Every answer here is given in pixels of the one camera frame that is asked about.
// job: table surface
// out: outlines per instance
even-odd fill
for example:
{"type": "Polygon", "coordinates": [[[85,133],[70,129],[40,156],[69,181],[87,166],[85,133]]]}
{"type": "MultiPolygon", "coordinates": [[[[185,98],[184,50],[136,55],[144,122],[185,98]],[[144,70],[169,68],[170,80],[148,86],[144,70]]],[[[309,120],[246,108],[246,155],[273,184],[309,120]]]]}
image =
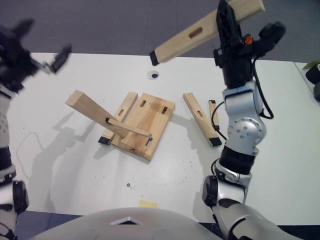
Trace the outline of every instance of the table surface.
{"type": "MultiPolygon", "coordinates": [[[[246,204],[278,225],[320,224],[319,105],[293,62],[258,61],[257,72],[275,118],[264,121],[267,135],[258,146],[246,204]]],[[[182,94],[193,92],[209,115],[208,100],[221,102],[224,88],[212,58],[177,57],[153,67],[147,56],[72,54],[57,76],[28,79],[12,100],[8,120],[12,159],[26,182],[29,210],[87,215],[147,200],[211,222],[202,185],[223,147],[209,146],[182,94]],[[159,78],[148,79],[150,70],[159,78]],[[65,105],[74,90],[111,113],[128,92],[175,102],[152,161],[97,143],[103,127],[65,105]]],[[[218,114],[226,133],[224,107],[218,114]]]]}

